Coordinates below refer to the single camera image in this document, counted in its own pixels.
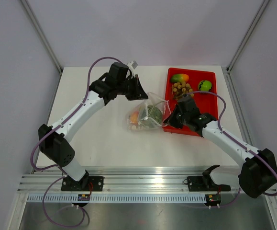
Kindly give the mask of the green netted melon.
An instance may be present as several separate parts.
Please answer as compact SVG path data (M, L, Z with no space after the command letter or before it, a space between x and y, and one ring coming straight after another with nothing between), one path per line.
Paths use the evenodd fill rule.
M163 114L159 108L148 105L142 113L142 123L149 128L156 128L162 125Z

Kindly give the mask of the clear zip top bag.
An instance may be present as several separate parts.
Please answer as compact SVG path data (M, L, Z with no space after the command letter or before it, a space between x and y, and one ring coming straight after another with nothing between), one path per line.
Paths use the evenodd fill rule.
M168 101L153 92L148 92L147 96L148 99L138 104L126 117L127 127L131 131L156 130L167 126L164 112L168 109L170 114Z

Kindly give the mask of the orange peach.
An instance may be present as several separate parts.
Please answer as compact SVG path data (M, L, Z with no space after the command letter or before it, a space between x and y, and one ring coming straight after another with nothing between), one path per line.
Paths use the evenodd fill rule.
M129 121L131 123L137 124L138 123L138 117L139 117L139 112L135 111L135 112L130 114Z

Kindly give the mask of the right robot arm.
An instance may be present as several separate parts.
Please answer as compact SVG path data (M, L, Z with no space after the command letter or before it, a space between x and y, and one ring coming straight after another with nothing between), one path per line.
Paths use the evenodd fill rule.
M188 127L214 143L238 164L238 169L220 165L206 169L202 174L202 184L206 189L228 185L241 188L251 198L257 198L261 194L268 195L267 190L277 184L273 152L260 150L224 130L215 117L202 114L190 96L178 101L164 123L178 129Z

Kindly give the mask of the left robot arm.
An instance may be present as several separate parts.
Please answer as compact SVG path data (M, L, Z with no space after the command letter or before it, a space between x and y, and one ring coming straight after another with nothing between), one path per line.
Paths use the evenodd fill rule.
M83 99L65 116L51 126L41 125L38 129L41 153L66 174L62 179L63 191L102 190L103 177L90 176L75 159L70 142L88 119L118 95L124 95L129 101L148 99L134 72L136 68L136 61L123 64L116 60L108 72L89 83Z

